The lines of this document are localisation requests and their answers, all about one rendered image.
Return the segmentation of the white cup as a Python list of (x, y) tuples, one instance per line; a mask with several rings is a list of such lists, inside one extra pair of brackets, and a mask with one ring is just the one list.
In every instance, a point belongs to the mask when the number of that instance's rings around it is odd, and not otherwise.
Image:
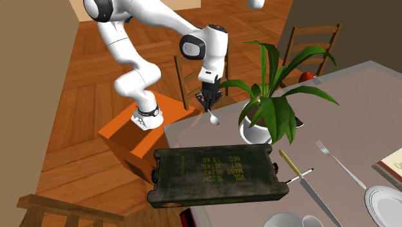
[(313, 215), (305, 215), (302, 218), (303, 227), (323, 227), (321, 221)]

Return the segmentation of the white and black pen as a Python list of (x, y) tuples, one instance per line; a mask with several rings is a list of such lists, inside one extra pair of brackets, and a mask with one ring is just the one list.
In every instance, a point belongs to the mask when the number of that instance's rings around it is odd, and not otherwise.
[[(306, 175), (306, 174), (308, 174), (308, 173), (311, 173), (313, 170), (314, 170), (314, 168), (311, 168), (311, 169), (309, 169), (309, 170), (303, 172), (301, 175), (304, 176), (304, 175)], [(292, 179), (289, 179), (289, 180), (286, 181), (285, 183), (286, 183), (286, 184), (289, 184), (289, 183), (291, 183), (291, 182), (293, 182), (293, 181), (295, 181), (295, 180), (297, 180), (297, 179), (299, 179), (299, 178), (300, 178), (300, 177), (297, 175), (297, 176), (293, 177)]]

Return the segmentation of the dark green metal box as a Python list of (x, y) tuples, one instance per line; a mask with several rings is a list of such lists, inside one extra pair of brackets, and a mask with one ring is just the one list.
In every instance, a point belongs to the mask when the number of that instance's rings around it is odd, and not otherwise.
[(147, 200), (154, 208), (277, 201), (289, 193), (270, 144), (155, 150)]

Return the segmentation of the red and black object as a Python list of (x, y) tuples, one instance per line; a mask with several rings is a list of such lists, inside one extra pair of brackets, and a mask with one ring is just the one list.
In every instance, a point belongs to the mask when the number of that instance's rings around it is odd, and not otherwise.
[(181, 212), (179, 217), (182, 227), (197, 227), (190, 208)]

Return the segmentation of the yellow handled knife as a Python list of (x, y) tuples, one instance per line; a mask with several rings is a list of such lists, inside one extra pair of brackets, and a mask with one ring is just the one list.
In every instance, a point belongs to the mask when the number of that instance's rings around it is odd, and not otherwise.
[(315, 203), (322, 209), (322, 211), (330, 218), (330, 220), (337, 226), (342, 227), (339, 220), (335, 217), (335, 215), (330, 211), (328, 206), (323, 202), (320, 196), (315, 192), (313, 187), (308, 183), (306, 178), (302, 175), (302, 173), (297, 169), (297, 167), (293, 164), (293, 162), (288, 158), (283, 150), (279, 150), (279, 154), (283, 157), (286, 163), (292, 168), (292, 170), (298, 175), (300, 179), (300, 184), (303, 186), (305, 191), (311, 196), (311, 198), (315, 201)]

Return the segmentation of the silver spoon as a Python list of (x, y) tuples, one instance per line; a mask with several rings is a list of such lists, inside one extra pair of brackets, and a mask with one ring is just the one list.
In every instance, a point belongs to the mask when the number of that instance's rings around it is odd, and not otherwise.
[(207, 112), (210, 115), (209, 121), (214, 126), (220, 126), (220, 120), (211, 112), (210, 109), (207, 109)]

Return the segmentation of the orange robot stand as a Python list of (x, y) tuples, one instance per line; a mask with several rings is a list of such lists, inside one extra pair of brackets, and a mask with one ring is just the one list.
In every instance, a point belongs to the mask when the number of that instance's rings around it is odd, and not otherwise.
[(131, 121), (132, 113), (137, 107), (136, 103), (132, 103), (98, 131), (122, 165), (150, 184), (153, 183), (151, 173), (157, 166), (153, 152), (156, 149), (169, 148), (163, 126), (200, 113), (200, 110), (192, 106), (185, 110), (180, 101), (157, 92), (154, 94), (163, 113), (162, 126), (146, 131), (140, 129)]

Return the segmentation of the white plate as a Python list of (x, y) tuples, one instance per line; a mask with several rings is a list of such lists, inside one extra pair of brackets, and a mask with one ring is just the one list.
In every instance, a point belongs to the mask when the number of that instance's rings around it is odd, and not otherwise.
[(372, 186), (365, 192), (365, 206), (378, 227), (402, 227), (402, 192)]

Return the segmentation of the grey table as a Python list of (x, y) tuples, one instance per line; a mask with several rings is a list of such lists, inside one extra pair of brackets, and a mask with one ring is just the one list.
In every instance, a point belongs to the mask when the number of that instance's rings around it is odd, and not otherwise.
[[(273, 145), (270, 157), (279, 166), (278, 178), (296, 175), (280, 156), (283, 150), (300, 172), (314, 168), (306, 180), (342, 227), (377, 227), (365, 207), (365, 189), (314, 141), (319, 139), (367, 188), (388, 186), (371, 166), (402, 148), (402, 73), (368, 61), (323, 75), (314, 85), (336, 103), (308, 94), (289, 96), (303, 126), (292, 143), (283, 138)], [(263, 227), (280, 212), (313, 215), (324, 227), (336, 227), (298, 181), (289, 183), (289, 193), (279, 201), (193, 208), (199, 227)]]

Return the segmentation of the book with pale cover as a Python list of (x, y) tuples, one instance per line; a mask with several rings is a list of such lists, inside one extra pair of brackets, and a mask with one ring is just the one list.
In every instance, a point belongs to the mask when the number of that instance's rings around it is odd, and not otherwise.
[(402, 192), (402, 148), (371, 167)]

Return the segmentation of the white bowl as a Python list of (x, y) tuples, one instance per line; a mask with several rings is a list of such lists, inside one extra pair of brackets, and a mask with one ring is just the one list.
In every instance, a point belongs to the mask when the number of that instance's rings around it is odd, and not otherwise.
[(263, 227), (303, 227), (302, 218), (293, 213), (276, 213), (272, 215)]

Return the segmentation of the red apple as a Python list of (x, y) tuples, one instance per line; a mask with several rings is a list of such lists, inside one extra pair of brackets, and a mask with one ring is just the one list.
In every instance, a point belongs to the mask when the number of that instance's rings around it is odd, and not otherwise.
[(308, 81), (308, 80), (312, 80), (312, 79), (314, 79), (314, 78), (316, 78), (316, 75), (314, 75), (313, 73), (304, 72), (304, 73), (302, 73), (301, 76), (299, 77), (298, 82), (299, 82), (299, 83), (302, 83), (302, 82), (305, 82), (305, 81)]

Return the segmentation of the silver fork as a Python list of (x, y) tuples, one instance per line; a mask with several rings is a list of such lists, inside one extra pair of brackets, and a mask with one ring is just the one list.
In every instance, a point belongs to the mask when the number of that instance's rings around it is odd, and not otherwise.
[(353, 178), (353, 180), (354, 180), (360, 187), (362, 187), (362, 188), (365, 189), (365, 190), (367, 189), (367, 187), (365, 186), (365, 184), (364, 184), (361, 180), (359, 180), (348, 168), (346, 168), (335, 156), (333, 156), (333, 154), (331, 154), (331, 153), (328, 151), (328, 149), (322, 144), (322, 142), (321, 142), (319, 139), (315, 140), (314, 142), (315, 142), (316, 146), (320, 149), (320, 151), (321, 151), (322, 153), (324, 153), (324, 154), (326, 154), (326, 155), (332, 157), (332, 158), (346, 171), (346, 173), (347, 173), (351, 178)]

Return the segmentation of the green plant in white pot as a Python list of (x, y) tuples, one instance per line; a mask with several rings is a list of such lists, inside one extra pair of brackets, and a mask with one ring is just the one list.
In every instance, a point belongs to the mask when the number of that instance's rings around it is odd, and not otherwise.
[(261, 54), (262, 82), (252, 86), (239, 79), (226, 80), (221, 88), (237, 87), (250, 95), (249, 102), (243, 107), (238, 118), (244, 141), (249, 144), (279, 141), (284, 135), (292, 143), (296, 135), (296, 116), (287, 101), (287, 96), (297, 93), (311, 94), (332, 103), (336, 101), (326, 92), (313, 86), (299, 86), (274, 97), (280, 83), (300, 64), (315, 54), (324, 54), (333, 63), (335, 59), (320, 46), (305, 47), (288, 65), (279, 66), (279, 51), (273, 44), (252, 41), (258, 44)]

